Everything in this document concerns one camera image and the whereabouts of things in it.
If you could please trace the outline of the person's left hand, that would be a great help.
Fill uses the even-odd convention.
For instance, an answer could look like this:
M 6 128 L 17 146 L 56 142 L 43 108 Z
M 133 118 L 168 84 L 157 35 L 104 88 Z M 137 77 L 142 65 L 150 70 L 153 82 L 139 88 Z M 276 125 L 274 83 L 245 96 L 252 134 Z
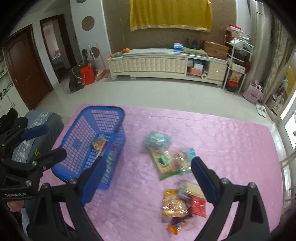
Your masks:
M 8 201 L 7 206 L 11 212 L 20 212 L 23 208 L 23 200 Z

